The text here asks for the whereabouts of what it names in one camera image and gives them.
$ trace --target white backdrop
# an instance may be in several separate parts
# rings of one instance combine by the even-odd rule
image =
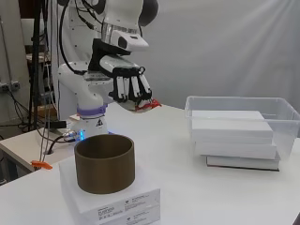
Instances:
[[[298,0],[158,2],[157,18],[143,29],[149,50],[130,56],[146,67],[155,98],[183,108],[190,95],[282,97],[300,110]],[[74,52],[65,24],[67,58],[85,59]],[[76,100],[63,85],[60,91],[66,118],[76,112]]]

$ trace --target metal pole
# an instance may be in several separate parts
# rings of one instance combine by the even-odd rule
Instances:
[[[40,26],[40,10],[41,10],[41,1],[36,0],[35,4],[35,23],[34,23],[34,36],[33,36],[33,74],[34,74],[34,129],[38,128],[38,57],[39,57],[39,26]]]
[[[8,58],[8,47],[7,47],[6,37],[4,35],[3,21],[1,19],[1,16],[0,16],[0,27],[1,27],[1,34],[3,37],[3,43],[4,43],[4,52],[5,52],[6,58],[7,58],[7,70],[8,70],[8,76],[9,76],[9,82],[11,83],[11,69],[10,69],[10,63],[9,63],[9,58]]]

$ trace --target white table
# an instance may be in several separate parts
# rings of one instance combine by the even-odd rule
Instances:
[[[182,110],[164,106],[133,114],[112,104],[107,122],[110,131],[133,139],[137,161],[161,186],[161,225],[288,225],[300,212],[298,140],[280,172],[207,168],[190,157]],[[73,224],[57,164],[0,187],[0,223]]]
[[[50,139],[55,139],[58,135],[50,132]],[[46,161],[54,164],[64,158],[73,156],[73,146],[75,143],[57,143],[54,146],[55,154],[49,155]],[[32,160],[39,160],[41,137],[37,131],[31,131],[0,142],[0,150],[3,152],[5,160],[3,162],[5,178],[8,181],[18,178],[16,165],[21,167],[26,173],[34,171],[31,166]],[[43,143],[43,152],[46,150],[46,141]]]

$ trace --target orange object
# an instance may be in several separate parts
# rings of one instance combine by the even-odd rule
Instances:
[[[44,168],[46,170],[51,170],[53,168],[47,162],[41,162],[41,161],[35,161],[35,160],[31,161],[31,165],[33,167],[40,167],[40,168]]]
[[[142,107],[136,107],[135,108],[135,111],[139,111],[139,110],[147,110],[147,109],[154,109],[156,108],[157,106],[160,106],[161,107],[161,104],[156,100],[156,99],[152,99],[151,103],[149,104],[145,104],[144,106]]]

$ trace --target electrical outlet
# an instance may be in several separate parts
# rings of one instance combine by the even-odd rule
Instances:
[[[10,89],[12,92],[18,91],[20,89],[20,83],[19,82],[12,82],[10,84]]]
[[[0,82],[0,93],[6,93],[8,91],[9,91],[8,84]]]

